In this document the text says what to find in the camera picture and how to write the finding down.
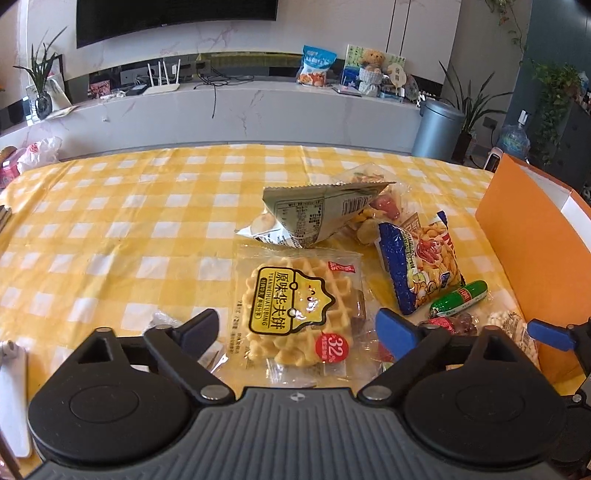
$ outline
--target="nutrition label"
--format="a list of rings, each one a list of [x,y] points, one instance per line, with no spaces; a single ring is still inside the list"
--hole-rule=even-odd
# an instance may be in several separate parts
[[[290,226],[290,233],[303,245],[313,244],[320,233],[324,212],[324,198],[300,201],[280,201],[275,205],[275,217],[282,225]]]

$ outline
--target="snack package on shelf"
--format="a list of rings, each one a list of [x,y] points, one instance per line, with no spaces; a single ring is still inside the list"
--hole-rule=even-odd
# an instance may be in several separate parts
[[[444,212],[427,226],[380,223],[376,241],[382,266],[390,274],[398,307],[410,315],[429,300],[465,285],[457,266]]]
[[[540,367],[535,341],[527,333],[527,323],[519,313],[512,310],[493,312],[489,315],[485,325],[496,325],[502,328],[535,366]]]
[[[317,47],[304,46],[297,83],[323,87],[326,84],[326,72],[336,60],[336,53]]]
[[[373,201],[388,182],[267,187],[267,207],[238,235],[262,243],[308,248],[327,239]]]
[[[346,170],[334,179],[344,182],[389,182],[389,185],[380,192],[375,200],[347,223],[362,245],[371,245],[378,239],[378,225],[380,223],[388,222],[401,225],[411,214],[408,210],[410,188],[404,183],[397,182],[394,174],[374,163],[366,163]]]
[[[227,361],[216,370],[253,385],[305,388],[377,374],[361,255],[242,247]]]

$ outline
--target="gray trash can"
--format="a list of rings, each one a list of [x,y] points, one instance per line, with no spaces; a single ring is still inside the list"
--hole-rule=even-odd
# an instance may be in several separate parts
[[[430,98],[421,105],[421,116],[411,155],[450,161],[466,115]]]

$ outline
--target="plant pot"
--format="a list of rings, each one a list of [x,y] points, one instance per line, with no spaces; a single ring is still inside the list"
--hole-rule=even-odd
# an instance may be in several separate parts
[[[49,93],[43,91],[35,99],[35,110],[40,120],[46,119],[53,110],[53,104]]]
[[[464,163],[464,157],[466,156],[466,150],[470,146],[472,136],[468,132],[460,132],[460,136],[456,142],[456,148],[452,153],[452,160]]]

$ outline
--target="green sausage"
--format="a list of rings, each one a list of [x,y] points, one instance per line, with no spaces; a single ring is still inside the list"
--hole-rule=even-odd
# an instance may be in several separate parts
[[[429,309],[429,318],[449,317],[466,310],[481,301],[488,292],[488,285],[484,280],[476,280],[465,287],[452,291],[435,300]]]

